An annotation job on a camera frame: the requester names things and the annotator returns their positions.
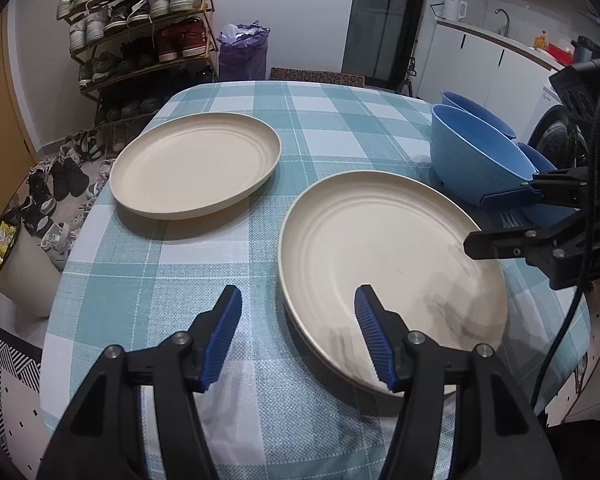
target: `round plate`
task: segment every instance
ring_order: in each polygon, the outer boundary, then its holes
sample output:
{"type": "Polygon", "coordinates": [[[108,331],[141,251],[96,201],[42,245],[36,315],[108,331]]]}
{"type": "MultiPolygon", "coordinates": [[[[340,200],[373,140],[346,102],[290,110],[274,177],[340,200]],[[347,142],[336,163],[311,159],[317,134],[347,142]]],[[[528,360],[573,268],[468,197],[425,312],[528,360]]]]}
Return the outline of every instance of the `round plate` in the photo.
{"type": "Polygon", "coordinates": [[[111,192],[124,207],[149,218],[202,216],[258,189],[281,150],[276,131],[250,116],[180,117],[145,132],[120,153],[111,192]]]}
{"type": "Polygon", "coordinates": [[[387,394],[354,314],[373,286],[382,305],[439,345],[500,345],[507,322],[496,261],[464,254],[477,225],[442,194],[381,171],[339,173],[313,184],[286,215],[278,271],[286,308],[313,350],[344,378],[387,394]]]}

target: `beige trash can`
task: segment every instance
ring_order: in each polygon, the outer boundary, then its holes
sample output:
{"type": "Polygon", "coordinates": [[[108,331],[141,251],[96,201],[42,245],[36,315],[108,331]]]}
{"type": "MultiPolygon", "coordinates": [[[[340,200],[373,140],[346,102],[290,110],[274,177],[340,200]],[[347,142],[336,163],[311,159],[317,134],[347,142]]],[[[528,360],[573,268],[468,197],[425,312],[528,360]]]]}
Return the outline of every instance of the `beige trash can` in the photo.
{"type": "Polygon", "coordinates": [[[45,251],[20,225],[18,239],[0,268],[0,292],[20,308],[47,317],[60,276],[45,251]]]}

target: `purple trash bag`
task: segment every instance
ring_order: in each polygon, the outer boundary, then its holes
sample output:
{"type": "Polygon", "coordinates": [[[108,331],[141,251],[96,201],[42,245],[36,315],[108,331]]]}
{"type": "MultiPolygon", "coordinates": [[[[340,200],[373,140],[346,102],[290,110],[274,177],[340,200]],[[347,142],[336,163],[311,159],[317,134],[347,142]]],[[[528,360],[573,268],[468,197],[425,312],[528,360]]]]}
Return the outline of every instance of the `purple trash bag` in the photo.
{"type": "Polygon", "coordinates": [[[251,25],[229,24],[220,32],[220,81],[266,78],[270,30],[254,22],[251,25]]]}

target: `wall cabinet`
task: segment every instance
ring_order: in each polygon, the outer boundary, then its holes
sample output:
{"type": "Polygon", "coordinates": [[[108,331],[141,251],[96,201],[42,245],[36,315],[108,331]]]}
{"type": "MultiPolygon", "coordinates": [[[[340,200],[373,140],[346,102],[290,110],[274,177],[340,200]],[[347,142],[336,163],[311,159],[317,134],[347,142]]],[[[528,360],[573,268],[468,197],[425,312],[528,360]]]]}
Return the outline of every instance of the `wall cabinet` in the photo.
{"type": "Polygon", "coordinates": [[[438,25],[418,97],[432,104],[450,90],[498,115],[524,133],[549,71],[484,38],[438,25]]]}

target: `screw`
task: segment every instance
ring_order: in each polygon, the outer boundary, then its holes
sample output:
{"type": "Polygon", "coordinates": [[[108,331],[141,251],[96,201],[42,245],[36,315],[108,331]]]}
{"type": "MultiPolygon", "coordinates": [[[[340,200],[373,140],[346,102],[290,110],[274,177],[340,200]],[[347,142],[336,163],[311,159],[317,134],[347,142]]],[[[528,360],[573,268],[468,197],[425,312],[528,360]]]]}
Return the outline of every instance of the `screw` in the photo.
{"type": "Polygon", "coordinates": [[[109,359],[115,359],[120,354],[122,354],[122,346],[119,345],[107,346],[104,349],[104,357],[108,357],[109,359]]]}
{"type": "Polygon", "coordinates": [[[493,355],[493,348],[485,343],[480,343],[475,347],[475,351],[478,352],[480,357],[491,357],[493,355]]]}
{"type": "Polygon", "coordinates": [[[186,332],[176,332],[171,336],[171,340],[176,343],[176,345],[184,345],[189,342],[189,334],[186,332]]]}
{"type": "Polygon", "coordinates": [[[409,340],[409,342],[413,343],[414,345],[420,345],[420,344],[424,343],[425,337],[422,332],[418,332],[417,330],[412,330],[407,335],[407,339],[409,340]]]}

